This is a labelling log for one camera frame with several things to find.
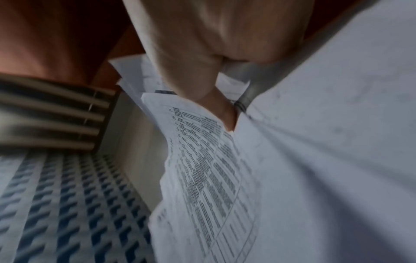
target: patterned fabric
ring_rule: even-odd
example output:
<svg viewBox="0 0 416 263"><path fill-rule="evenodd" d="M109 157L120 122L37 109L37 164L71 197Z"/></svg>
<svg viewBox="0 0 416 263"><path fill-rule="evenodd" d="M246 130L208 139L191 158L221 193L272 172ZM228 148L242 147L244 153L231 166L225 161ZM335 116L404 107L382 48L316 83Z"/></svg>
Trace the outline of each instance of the patterned fabric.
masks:
<svg viewBox="0 0 416 263"><path fill-rule="evenodd" d="M110 157L29 153L0 165L1 263L154 262L150 212Z"/></svg>

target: stack of paper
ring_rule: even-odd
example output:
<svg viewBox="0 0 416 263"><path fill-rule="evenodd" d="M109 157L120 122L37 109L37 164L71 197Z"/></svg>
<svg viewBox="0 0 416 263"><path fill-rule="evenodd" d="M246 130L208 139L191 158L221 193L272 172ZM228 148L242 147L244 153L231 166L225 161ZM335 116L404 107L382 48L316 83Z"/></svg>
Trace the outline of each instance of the stack of paper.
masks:
<svg viewBox="0 0 416 263"><path fill-rule="evenodd" d="M149 223L159 263L416 260L412 186L244 113L226 132L198 105L120 73L168 142Z"/></svg>

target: blue and white patterned fabric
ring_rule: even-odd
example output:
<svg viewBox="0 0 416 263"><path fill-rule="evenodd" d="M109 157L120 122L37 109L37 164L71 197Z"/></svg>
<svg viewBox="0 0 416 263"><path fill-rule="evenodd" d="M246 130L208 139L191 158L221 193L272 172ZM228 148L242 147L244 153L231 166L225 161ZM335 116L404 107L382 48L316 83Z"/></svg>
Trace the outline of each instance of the blue and white patterned fabric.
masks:
<svg viewBox="0 0 416 263"><path fill-rule="evenodd" d="M152 263L146 205L108 156L0 156L1 263Z"/></svg>

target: finger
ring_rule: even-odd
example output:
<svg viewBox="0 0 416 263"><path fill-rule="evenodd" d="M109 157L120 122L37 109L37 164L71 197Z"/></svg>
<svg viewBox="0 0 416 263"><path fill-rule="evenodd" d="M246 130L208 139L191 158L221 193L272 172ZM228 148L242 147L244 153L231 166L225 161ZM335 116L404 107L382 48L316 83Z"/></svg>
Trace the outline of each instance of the finger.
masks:
<svg viewBox="0 0 416 263"><path fill-rule="evenodd" d="M237 122L237 111L233 104L214 87L203 98L194 101L222 121L227 131L233 131Z"/></svg>

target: skin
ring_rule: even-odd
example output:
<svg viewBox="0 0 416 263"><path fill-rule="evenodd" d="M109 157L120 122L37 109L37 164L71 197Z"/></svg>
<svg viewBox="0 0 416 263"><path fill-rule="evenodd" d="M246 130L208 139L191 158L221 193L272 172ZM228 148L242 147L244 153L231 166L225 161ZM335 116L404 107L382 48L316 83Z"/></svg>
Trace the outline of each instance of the skin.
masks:
<svg viewBox="0 0 416 263"><path fill-rule="evenodd" d="M302 41L313 0L123 0L150 60L181 97L235 127L215 87L224 58L274 62Z"/></svg>

